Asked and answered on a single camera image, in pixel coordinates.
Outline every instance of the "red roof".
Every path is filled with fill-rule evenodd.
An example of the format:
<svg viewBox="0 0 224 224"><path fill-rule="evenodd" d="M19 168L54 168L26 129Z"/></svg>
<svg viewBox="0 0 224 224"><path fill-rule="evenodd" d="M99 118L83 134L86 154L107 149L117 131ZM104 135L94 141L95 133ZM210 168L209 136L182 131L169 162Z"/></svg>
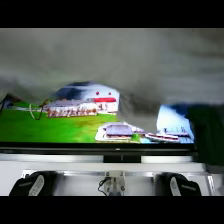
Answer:
<svg viewBox="0 0 224 224"><path fill-rule="evenodd" d="M108 98L93 98L94 102L117 102L117 100L113 97Z"/></svg>

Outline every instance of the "green field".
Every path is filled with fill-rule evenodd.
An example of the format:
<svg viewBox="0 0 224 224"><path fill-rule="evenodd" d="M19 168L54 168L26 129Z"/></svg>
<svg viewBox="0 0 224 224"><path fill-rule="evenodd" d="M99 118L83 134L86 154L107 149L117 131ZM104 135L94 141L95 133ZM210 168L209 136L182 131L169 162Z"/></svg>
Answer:
<svg viewBox="0 0 224 224"><path fill-rule="evenodd" d="M0 114L0 141L94 143L98 127L116 121L116 115L47 118L46 113L40 120L34 120L28 111L3 110Z"/></svg>

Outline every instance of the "green lawn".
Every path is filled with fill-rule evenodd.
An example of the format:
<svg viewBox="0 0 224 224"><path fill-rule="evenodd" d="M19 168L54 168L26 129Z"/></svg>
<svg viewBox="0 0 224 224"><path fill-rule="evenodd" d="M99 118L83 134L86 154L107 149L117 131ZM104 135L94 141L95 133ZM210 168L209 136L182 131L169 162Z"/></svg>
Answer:
<svg viewBox="0 0 224 224"><path fill-rule="evenodd" d="M34 116L39 117L39 112L34 112ZM100 125L116 121L115 115L47 118L46 113L40 120L34 120L28 111L3 110L0 114L0 141L93 143Z"/></svg>

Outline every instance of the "television screen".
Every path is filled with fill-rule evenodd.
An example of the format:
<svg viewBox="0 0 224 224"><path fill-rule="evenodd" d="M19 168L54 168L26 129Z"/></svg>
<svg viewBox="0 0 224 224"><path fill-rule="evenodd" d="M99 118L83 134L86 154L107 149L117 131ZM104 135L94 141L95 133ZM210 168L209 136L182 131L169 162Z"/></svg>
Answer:
<svg viewBox="0 0 224 224"><path fill-rule="evenodd" d="M119 92L91 82L73 83L42 105L7 96L0 114L0 141L51 143L193 143L184 106L162 105L157 133L118 120Z"/></svg>

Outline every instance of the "silver bracket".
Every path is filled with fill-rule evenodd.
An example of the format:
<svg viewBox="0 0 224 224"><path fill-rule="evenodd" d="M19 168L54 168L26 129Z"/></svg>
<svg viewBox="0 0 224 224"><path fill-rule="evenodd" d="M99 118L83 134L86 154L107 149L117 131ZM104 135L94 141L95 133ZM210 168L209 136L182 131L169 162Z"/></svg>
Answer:
<svg viewBox="0 0 224 224"><path fill-rule="evenodd" d="M105 178L110 178L104 183L104 191L107 196L124 196L125 172L120 170L105 172Z"/></svg>

